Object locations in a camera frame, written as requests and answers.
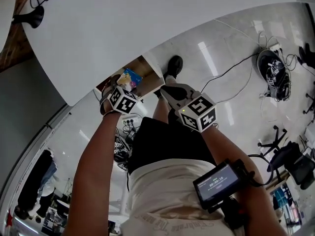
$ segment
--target shorts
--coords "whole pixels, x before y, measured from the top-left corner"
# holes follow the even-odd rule
[[[143,118],[133,140],[129,174],[144,165],[172,158],[202,160],[216,165],[199,132],[177,121],[169,123]]]

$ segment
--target shoe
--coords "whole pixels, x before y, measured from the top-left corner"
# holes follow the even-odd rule
[[[183,69],[183,59],[182,57],[175,55],[173,56],[170,61],[168,62],[167,66],[167,72],[164,74],[164,79],[166,79],[167,75],[173,76],[175,79],[177,75],[182,71]]]

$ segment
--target black stand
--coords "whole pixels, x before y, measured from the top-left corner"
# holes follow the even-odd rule
[[[314,111],[314,109],[315,109],[315,99],[313,99],[312,97],[310,97],[310,95],[309,95],[308,93],[305,94],[305,97],[312,99],[312,103],[311,103],[310,107],[309,107],[306,111],[303,110],[303,114],[306,115],[309,111]]]
[[[279,143],[282,141],[282,139],[284,138],[285,134],[287,133],[286,129],[283,129],[283,134],[280,136],[279,138],[279,128],[277,126],[274,126],[274,129],[276,130],[276,137],[273,143],[271,144],[261,144],[258,143],[258,147],[263,147],[263,148],[270,148],[268,149],[268,151],[266,153],[260,153],[260,155],[265,156],[266,154],[270,153],[272,150],[274,150],[275,148],[277,150],[280,150],[279,148]]]

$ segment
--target wall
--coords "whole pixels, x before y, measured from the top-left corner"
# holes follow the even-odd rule
[[[36,58],[0,74],[0,189],[32,138],[64,104]]]

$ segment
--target screen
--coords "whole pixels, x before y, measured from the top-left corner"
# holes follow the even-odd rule
[[[231,167],[226,165],[211,177],[199,183],[197,187],[202,199],[205,201],[234,184],[237,180],[238,177]]]

